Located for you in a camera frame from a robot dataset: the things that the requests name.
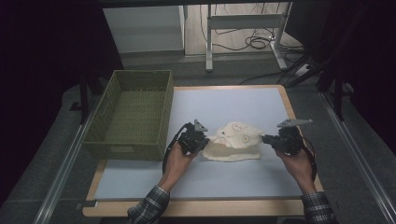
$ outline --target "cloth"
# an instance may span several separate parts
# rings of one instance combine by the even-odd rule
[[[156,223],[169,204],[169,193],[154,187],[139,204],[128,209],[129,223]],[[301,196],[304,205],[305,219],[310,224],[337,224],[334,212],[324,192],[316,192]]]
[[[209,143],[203,156],[212,161],[243,161],[259,159],[257,145],[262,142],[264,131],[241,122],[230,122],[208,136]]]
[[[168,207],[169,198],[168,192],[155,186],[142,202],[128,209],[128,224],[159,223],[158,219]]]

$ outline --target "plaid shirt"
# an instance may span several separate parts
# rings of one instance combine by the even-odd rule
[[[308,223],[338,223],[324,192],[301,196],[304,204],[305,218]],[[129,224],[155,224],[169,204],[169,193],[154,187],[148,196],[134,207],[128,209]]]

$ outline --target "gray carpet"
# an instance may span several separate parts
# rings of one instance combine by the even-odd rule
[[[266,76],[278,72],[275,60],[268,55],[256,58],[247,56],[246,60],[243,57],[216,58],[212,73],[205,71],[203,58],[189,60],[170,63],[151,60],[141,64],[126,64],[125,67],[170,69],[173,71],[176,86],[238,85],[247,78],[257,76],[263,77],[252,79],[245,84],[276,84],[280,79],[280,75]],[[288,78],[289,76],[284,76],[280,83],[286,82]],[[317,80],[318,76],[309,78],[298,86],[287,89],[287,92],[296,117],[314,121],[314,124],[301,128],[318,153],[318,174],[332,208],[342,223],[387,223],[316,91]],[[0,210],[0,223],[32,223],[35,219],[64,153],[70,147],[78,129],[80,114],[69,110],[71,104],[78,101],[78,87],[64,94],[63,107],[46,139]],[[392,177],[396,170],[394,155],[360,117],[348,98],[344,99],[343,113],[345,124],[359,143],[365,159],[390,198],[395,201],[396,181]],[[87,195],[97,162],[98,160],[91,157],[84,148],[81,149],[50,223],[124,223],[125,219],[91,218],[82,215],[80,205]],[[254,218],[223,218],[213,223],[276,223],[275,219]],[[181,222],[210,223],[210,220],[184,219]],[[162,220],[162,223],[181,222],[180,219],[172,218]]]

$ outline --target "human hand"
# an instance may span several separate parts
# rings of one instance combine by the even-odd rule
[[[317,191],[312,180],[312,166],[304,150],[300,150],[293,156],[286,155],[280,151],[276,151],[276,155],[285,163],[286,169],[296,180],[303,194]]]
[[[175,142],[169,152],[165,171],[163,172],[163,177],[158,183],[158,186],[165,191],[170,192],[177,181],[187,171],[196,155],[197,153],[184,155],[180,144]]]

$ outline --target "basket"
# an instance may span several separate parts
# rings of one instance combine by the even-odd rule
[[[82,145],[97,159],[161,161],[173,92],[171,71],[114,71]]]

